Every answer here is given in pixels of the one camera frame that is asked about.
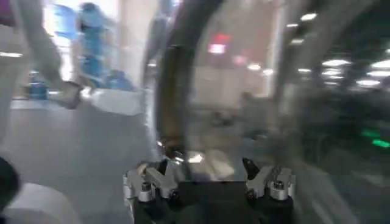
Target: transparent plastic panel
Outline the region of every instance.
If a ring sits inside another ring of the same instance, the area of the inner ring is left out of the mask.
[[[225,1],[193,64],[194,176],[280,164],[304,220],[390,222],[389,3]]]

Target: metal bolt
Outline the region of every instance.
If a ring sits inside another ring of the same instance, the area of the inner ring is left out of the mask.
[[[245,196],[248,200],[253,200],[253,199],[256,199],[256,193],[253,189],[251,190],[248,190],[246,193],[245,193]]]
[[[141,186],[141,190],[143,192],[151,191],[152,190],[152,184],[150,184],[150,182],[143,182],[142,186]]]
[[[274,188],[278,190],[283,190],[285,188],[285,185],[281,181],[275,181]]]
[[[173,192],[170,194],[169,199],[170,199],[170,200],[177,200],[177,199],[179,199],[179,197],[180,197],[179,193],[178,193],[177,191],[173,191]]]

